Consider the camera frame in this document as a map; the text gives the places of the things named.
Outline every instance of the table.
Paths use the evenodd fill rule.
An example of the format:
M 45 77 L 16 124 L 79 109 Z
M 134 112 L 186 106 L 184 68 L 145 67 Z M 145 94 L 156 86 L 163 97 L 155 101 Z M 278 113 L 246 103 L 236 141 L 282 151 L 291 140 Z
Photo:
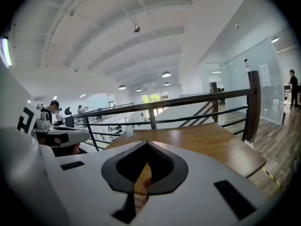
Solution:
M 105 150 L 135 141 L 157 141 L 205 154 L 246 178 L 266 163 L 258 152 L 217 123 L 170 129 L 134 130 L 133 137 L 128 137 L 125 132 Z M 135 184 L 136 193 L 146 194 L 143 181 L 149 177 L 151 170 L 147 164 Z

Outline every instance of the wooden handrail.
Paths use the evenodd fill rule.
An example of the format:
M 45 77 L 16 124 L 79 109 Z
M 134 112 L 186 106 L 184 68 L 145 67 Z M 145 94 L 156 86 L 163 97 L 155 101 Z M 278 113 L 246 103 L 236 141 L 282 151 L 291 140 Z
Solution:
M 172 107 L 172 106 L 179 106 L 179 105 L 187 105 L 187 104 L 215 101 L 215 100 L 220 100 L 220 99 L 234 98 L 234 97 L 240 97 L 240 96 L 247 96 L 250 94 L 251 94 L 250 89 L 241 89 L 241 90 L 235 90 L 235 91 L 229 91 L 229 92 L 219 92 L 219 93 L 214 93 L 214 94 L 205 94 L 205 95 L 200 95 L 200 96 L 192 96 L 192 97 L 177 98 L 177 99 L 172 99 L 172 100 L 157 101 L 157 102 L 147 103 L 147 104 L 132 105 L 132 106 L 127 106 L 127 107 L 106 110 L 106 111 L 88 112 L 88 113 L 84 113 L 84 114 L 74 115 L 73 117 L 74 118 L 82 118 L 82 117 L 90 117 L 90 116 L 143 111 L 143 110 L 157 109 L 157 108 L 162 108 L 162 107 Z

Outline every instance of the glass partition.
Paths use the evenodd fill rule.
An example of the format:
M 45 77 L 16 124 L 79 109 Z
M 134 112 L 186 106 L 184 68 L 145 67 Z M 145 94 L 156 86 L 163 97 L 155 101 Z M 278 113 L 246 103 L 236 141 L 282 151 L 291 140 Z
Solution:
M 259 73 L 261 117 L 281 124 L 284 103 L 283 76 L 271 40 L 265 40 L 245 54 L 250 69 Z
M 281 124 L 283 116 L 284 86 L 277 54 L 270 39 L 249 49 L 227 63 L 222 63 L 221 71 L 225 81 L 225 91 L 248 89 L 250 70 L 257 70 L 261 86 L 261 117 Z M 226 99 L 226 109 L 246 105 L 246 97 Z

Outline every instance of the floor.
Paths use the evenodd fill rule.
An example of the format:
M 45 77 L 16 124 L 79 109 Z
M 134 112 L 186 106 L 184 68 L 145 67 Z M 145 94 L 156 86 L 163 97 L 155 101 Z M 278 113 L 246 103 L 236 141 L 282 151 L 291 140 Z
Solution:
M 295 111 L 285 108 L 285 120 L 282 126 L 270 121 L 260 119 L 256 138 L 253 144 L 254 150 L 258 151 L 266 160 L 264 166 L 275 179 L 279 181 L 284 190 L 290 183 L 293 175 L 293 162 L 301 153 L 301 110 Z M 219 115 L 220 125 L 245 118 L 246 114 L 240 112 Z M 245 122 L 226 127 L 231 132 L 244 128 Z M 267 198 L 281 193 L 278 186 L 263 171 L 259 170 L 249 178 Z

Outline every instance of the wooden table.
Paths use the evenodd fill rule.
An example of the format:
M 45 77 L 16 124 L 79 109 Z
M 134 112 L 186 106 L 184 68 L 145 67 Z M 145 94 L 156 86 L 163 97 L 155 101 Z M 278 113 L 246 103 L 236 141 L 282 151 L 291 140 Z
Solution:
M 258 152 L 217 123 L 171 129 L 134 130 L 133 137 L 127 137 L 127 134 L 123 133 L 105 150 L 135 141 L 157 141 L 205 154 L 246 178 L 266 163 L 266 160 Z M 143 181 L 149 177 L 151 177 L 151 170 L 147 164 L 136 182 L 135 192 L 146 193 Z

